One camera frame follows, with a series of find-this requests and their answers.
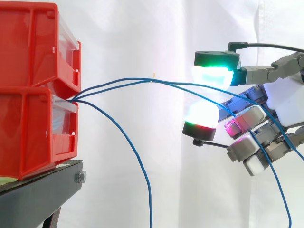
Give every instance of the white fabric backdrop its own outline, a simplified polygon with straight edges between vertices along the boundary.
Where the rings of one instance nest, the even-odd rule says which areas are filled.
[[[280,18],[278,1],[53,1],[82,42],[82,88],[122,77],[152,77],[154,72],[157,79],[192,81],[194,52],[225,50],[230,41],[283,43],[284,37],[290,45],[300,44],[301,5],[298,25],[284,33],[288,25],[284,19],[294,22],[295,7],[289,5],[284,19]],[[277,19],[285,25],[280,33]],[[297,43],[290,35],[295,31]],[[256,49],[240,53],[243,65],[257,63]],[[275,60],[280,55],[271,57]],[[271,63],[266,52],[261,52],[259,62],[264,61]],[[247,87],[230,90],[239,93]],[[213,91],[195,90],[219,102],[229,99]],[[137,148],[151,181],[154,228],[287,227],[270,170],[250,178],[241,163],[230,161],[225,150],[194,147],[191,138],[181,134],[183,115],[196,97],[153,83],[87,100],[112,115]],[[232,142],[223,123],[218,126],[215,142]],[[62,207],[58,227],[148,227],[148,192],[133,151],[109,120],[84,104],[80,105],[78,151],[87,182]],[[277,162],[285,190],[287,184],[301,180],[300,175],[290,178],[300,166],[294,155]],[[294,227],[301,227],[303,202],[296,201],[300,192],[291,187],[286,191],[291,212],[296,214],[293,219],[299,220],[294,221],[298,225]]]

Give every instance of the wire bundle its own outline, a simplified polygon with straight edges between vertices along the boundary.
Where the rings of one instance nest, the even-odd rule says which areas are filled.
[[[117,82],[121,82],[121,81],[130,81],[130,80],[138,80],[138,82],[134,82],[134,83],[128,83],[128,84],[125,84],[125,85],[119,85],[119,86],[114,86],[114,87],[111,87],[111,88],[108,88],[108,89],[104,89],[104,90],[101,90],[101,91],[97,91],[97,92],[93,92],[93,93],[89,93],[89,94],[86,94],[86,95],[82,95],[80,96],[81,94],[83,94],[84,92],[87,92],[89,90],[93,90],[93,89],[97,89],[97,88],[101,88],[101,87],[104,87],[104,86],[108,86],[108,85],[111,85],[113,83],[117,83]],[[149,192],[149,210],[150,210],[150,228],[152,228],[152,193],[151,193],[151,185],[150,185],[150,182],[149,182],[149,178],[148,178],[148,175],[144,169],[144,166],[143,166],[143,163],[141,161],[141,158],[137,152],[137,150],[135,149],[133,143],[131,142],[130,138],[127,136],[127,134],[125,133],[125,131],[121,128],[121,126],[110,116],[108,115],[106,112],[104,112],[103,110],[101,110],[100,108],[98,108],[97,106],[87,102],[87,101],[82,101],[80,100],[81,98],[85,98],[85,97],[88,97],[88,96],[92,96],[92,95],[96,95],[96,94],[99,94],[99,93],[103,93],[103,92],[106,92],[106,91],[109,91],[109,90],[113,90],[113,89],[118,89],[118,88],[122,88],[122,87],[126,87],[126,86],[133,86],[133,85],[136,85],[136,84],[141,84],[141,83],[148,83],[148,82],[155,82],[155,83],[159,83],[159,84],[164,84],[164,85],[168,85],[168,86],[171,86],[171,87],[175,87],[175,88],[178,88],[178,89],[181,89],[183,91],[186,91],[188,93],[191,93],[193,95],[196,95],[196,96],[199,96],[207,101],[210,101],[222,108],[224,108],[225,110],[227,110],[232,116],[236,116],[234,113],[232,113],[230,110],[228,110],[226,107],[224,107],[223,105],[207,98],[207,97],[204,97],[200,94],[197,94],[191,90],[188,90],[188,89],[185,89],[183,87],[179,87],[177,85],[187,85],[187,86],[201,86],[201,87],[205,87],[205,88],[210,88],[210,89],[214,89],[214,90],[217,90],[217,91],[220,91],[220,92],[223,92],[223,93],[226,93],[226,94],[229,94],[229,95],[233,95],[233,96],[236,96],[236,97],[239,97],[241,99],[244,99],[244,100],[247,100],[249,102],[251,102],[252,104],[254,105],[259,105],[257,104],[256,102],[248,99],[248,98],[245,98],[245,97],[242,97],[242,96],[239,96],[237,94],[234,94],[234,93],[231,93],[231,92],[227,92],[227,91],[223,91],[221,89],[217,89],[217,88],[213,88],[211,86],[207,86],[207,85],[199,85],[199,84],[194,84],[194,83],[182,83],[182,82],[168,82],[168,81],[162,81],[162,80],[157,80],[157,79],[150,79],[150,78],[122,78],[122,79],[118,79],[118,80],[115,80],[115,81],[112,81],[112,82],[109,82],[109,83],[105,83],[105,84],[102,84],[102,85],[97,85],[97,86],[93,86],[91,88],[88,88],[88,89],[85,89],[83,90],[82,92],[80,92],[79,94],[77,94],[72,100],[69,100],[70,102],[79,102],[79,103],[84,103],[84,104],[87,104],[93,108],[95,108],[96,110],[100,111],[102,114],[104,114],[107,118],[109,118],[118,128],[119,130],[123,133],[123,135],[125,136],[125,138],[127,139],[128,143],[130,144],[131,148],[133,149],[136,157],[137,157],[137,160],[140,164],[140,167],[143,171],[143,174],[145,176],[145,179],[146,179],[146,182],[147,182],[147,186],[148,186],[148,192]],[[299,153],[299,151],[294,147],[294,145],[291,143],[291,141],[289,140],[289,138],[287,137],[287,135],[285,134],[285,132],[283,131],[283,129],[281,128],[280,124],[274,119],[274,117],[267,111],[265,110],[263,107],[262,109],[265,111],[265,113],[274,121],[274,123],[279,127],[279,129],[281,130],[282,134],[283,134],[283,137],[285,138],[286,142],[288,143],[288,145],[304,160],[304,157]],[[279,190],[280,190],[280,193],[282,195],[282,198],[283,198],[283,202],[284,202],[284,205],[285,205],[285,209],[286,209],[286,212],[287,212],[287,215],[288,215],[288,219],[289,219],[289,228],[291,227],[291,224],[292,224],[292,221],[291,221],[291,216],[290,216],[290,213],[289,213],[289,209],[288,209],[288,205],[287,205],[287,202],[286,202],[286,199],[285,199],[285,196],[284,196],[284,193],[283,193],[283,190],[282,190],[282,187],[281,187],[281,184],[280,184],[280,181],[278,179],[278,176],[276,174],[276,171],[264,149],[264,147],[259,143],[259,141],[257,140],[257,138],[252,134],[252,132],[250,131],[252,137],[254,138],[254,140],[256,141],[256,143],[259,145],[260,149],[263,151],[265,157],[267,158],[267,161],[269,163],[269,166],[275,176],[275,179],[276,179],[276,182],[278,184],[278,187],[279,187]]]

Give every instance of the red plastic drawer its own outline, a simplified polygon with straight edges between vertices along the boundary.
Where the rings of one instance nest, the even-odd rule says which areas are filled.
[[[77,125],[78,106],[48,88],[0,87],[0,177],[21,180],[77,156]]]
[[[80,92],[81,44],[54,3],[0,1],[0,86]]]

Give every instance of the black metal stand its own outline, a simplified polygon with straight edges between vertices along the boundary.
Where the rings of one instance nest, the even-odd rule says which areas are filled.
[[[56,228],[61,206],[78,190],[82,161],[26,180],[0,186],[0,227]]]

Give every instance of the screw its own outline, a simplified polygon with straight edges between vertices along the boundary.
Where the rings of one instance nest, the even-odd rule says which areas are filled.
[[[82,170],[77,174],[77,182],[85,183],[86,181],[86,171]]]

